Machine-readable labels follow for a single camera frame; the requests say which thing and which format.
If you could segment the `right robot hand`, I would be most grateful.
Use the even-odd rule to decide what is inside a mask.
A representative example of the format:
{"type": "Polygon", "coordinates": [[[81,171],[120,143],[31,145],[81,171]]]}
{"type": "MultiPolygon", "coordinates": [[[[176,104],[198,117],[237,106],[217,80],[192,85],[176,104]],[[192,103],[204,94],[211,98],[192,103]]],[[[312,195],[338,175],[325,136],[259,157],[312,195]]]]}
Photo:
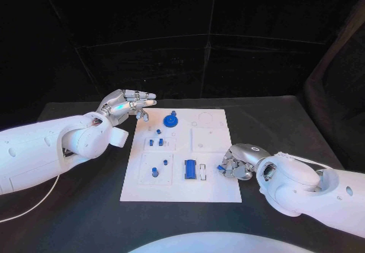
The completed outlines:
{"type": "Polygon", "coordinates": [[[270,157],[267,150],[251,144],[236,144],[230,147],[218,171],[227,178],[250,180],[259,170],[264,158],[270,157]]]}

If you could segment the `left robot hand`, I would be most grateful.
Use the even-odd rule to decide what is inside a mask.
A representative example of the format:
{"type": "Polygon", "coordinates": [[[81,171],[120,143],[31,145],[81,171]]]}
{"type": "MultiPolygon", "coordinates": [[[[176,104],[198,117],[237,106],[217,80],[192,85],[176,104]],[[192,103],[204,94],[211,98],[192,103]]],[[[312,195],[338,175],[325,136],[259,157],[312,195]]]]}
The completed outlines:
{"type": "Polygon", "coordinates": [[[109,118],[113,126],[120,125],[132,115],[148,122],[149,114],[145,107],[153,106],[156,103],[156,94],[117,89],[104,97],[97,113],[109,118]]]}

